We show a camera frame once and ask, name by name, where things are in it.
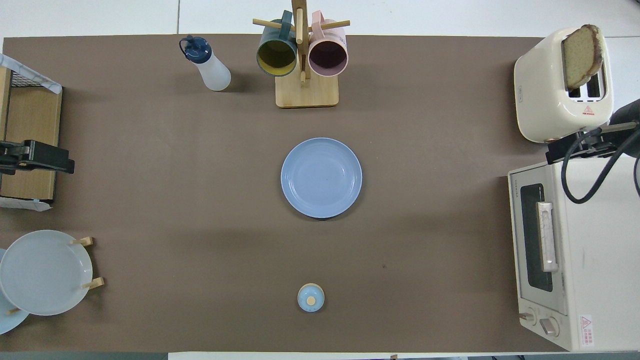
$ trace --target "white floor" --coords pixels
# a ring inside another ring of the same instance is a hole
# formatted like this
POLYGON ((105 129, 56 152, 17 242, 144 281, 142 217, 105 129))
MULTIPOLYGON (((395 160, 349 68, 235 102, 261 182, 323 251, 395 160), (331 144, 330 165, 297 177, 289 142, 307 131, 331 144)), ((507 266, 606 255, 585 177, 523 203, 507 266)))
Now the white floor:
MULTIPOLYGON (((5 37, 259 33, 288 0, 0 0, 5 37)), ((308 0, 310 11, 351 20, 354 35, 545 37, 591 23, 607 37, 614 108, 640 98, 640 3, 636 0, 308 0)))

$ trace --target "mug tree base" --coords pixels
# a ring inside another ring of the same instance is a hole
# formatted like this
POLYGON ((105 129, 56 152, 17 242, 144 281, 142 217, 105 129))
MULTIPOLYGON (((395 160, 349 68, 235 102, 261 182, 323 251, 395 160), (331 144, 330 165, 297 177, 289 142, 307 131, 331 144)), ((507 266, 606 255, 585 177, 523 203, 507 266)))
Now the mug tree base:
POLYGON ((300 81, 300 63, 286 76, 275 78, 276 105, 289 108, 322 108, 338 104, 338 77, 320 76, 311 72, 311 78, 300 81))

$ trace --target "oven door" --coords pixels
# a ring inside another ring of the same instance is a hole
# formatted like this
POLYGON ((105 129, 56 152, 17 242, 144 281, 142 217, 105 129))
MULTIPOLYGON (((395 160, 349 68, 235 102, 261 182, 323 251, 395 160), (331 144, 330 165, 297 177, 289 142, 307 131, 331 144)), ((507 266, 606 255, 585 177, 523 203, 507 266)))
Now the oven door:
POLYGON ((552 209, 556 189, 550 168, 544 165, 515 172, 509 181, 520 296, 566 315, 560 231, 552 209))

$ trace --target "pink mug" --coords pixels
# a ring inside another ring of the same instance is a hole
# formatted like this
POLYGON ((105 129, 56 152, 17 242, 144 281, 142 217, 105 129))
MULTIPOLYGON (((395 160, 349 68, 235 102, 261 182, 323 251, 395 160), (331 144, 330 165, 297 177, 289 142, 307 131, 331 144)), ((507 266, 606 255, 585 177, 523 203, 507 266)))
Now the pink mug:
POLYGON ((349 62, 347 39, 344 28, 322 30, 320 25, 330 24, 319 10, 312 14, 308 64, 320 76, 336 76, 344 71, 349 62))

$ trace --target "warning label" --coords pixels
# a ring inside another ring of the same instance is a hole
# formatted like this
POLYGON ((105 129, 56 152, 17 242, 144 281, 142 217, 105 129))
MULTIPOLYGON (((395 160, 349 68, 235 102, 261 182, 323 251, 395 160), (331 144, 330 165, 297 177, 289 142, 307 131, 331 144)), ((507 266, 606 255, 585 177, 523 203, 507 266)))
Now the warning label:
POLYGON ((583 115, 596 115, 593 110, 591 110, 590 106, 587 106, 586 108, 584 108, 584 111, 582 112, 583 115))
POLYGON ((593 346, 593 321, 591 315, 581 315, 579 318, 580 343, 583 347, 593 346))

